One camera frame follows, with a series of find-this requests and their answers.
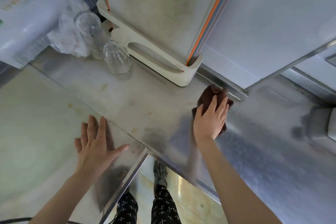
brown cloth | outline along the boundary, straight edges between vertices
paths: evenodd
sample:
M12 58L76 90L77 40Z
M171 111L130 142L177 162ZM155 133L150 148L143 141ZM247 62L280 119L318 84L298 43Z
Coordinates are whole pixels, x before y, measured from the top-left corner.
M208 110L209 105L212 101L212 98L214 95L217 95L217 106L216 109L219 107L219 105L221 104L222 100L226 97L228 91L226 89L221 89L220 87L217 87L216 85L210 85L208 86L202 93L202 95L200 96L198 102L197 102L197 107L199 107L201 104L203 104L203 113L204 114L206 112L206 110ZM228 99L227 103L229 104L229 108L231 106L233 106L233 100ZM195 118L196 115L196 108L193 108L191 110L192 112L192 116ZM220 135L226 131L226 124L224 123L224 126L221 130L221 132L219 133Z

cutting board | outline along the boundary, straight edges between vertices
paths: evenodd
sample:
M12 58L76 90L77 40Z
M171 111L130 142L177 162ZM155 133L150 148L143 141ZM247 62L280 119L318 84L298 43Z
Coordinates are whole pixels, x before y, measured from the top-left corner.
M224 0L107 0L112 14L188 64Z

leg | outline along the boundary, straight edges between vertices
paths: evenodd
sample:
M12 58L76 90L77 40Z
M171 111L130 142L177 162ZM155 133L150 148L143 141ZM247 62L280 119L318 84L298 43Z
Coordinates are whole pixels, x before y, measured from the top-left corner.
M137 224L138 204L131 193L122 195L118 201L113 224Z
M152 207L152 224L181 224L176 205L167 190L166 167L156 162L154 165L154 201Z

forearm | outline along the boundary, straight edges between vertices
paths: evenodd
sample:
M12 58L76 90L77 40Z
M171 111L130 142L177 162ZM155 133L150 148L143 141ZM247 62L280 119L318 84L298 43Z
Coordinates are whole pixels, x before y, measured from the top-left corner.
M75 173L56 195L36 214L29 224L65 224L76 205L93 184L93 179Z
M214 141L199 145L229 224L281 223L224 158Z

tiled floor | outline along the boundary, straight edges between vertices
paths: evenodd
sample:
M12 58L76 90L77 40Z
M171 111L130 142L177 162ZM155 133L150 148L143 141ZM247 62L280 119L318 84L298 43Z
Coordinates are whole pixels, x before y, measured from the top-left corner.
M154 200L154 161L152 156L148 156L130 185L130 192L139 206L137 224L150 224L151 222L151 209ZM227 224L220 204L171 170L168 170L167 183L182 224ZM115 214L116 207L112 210L106 223L110 222Z

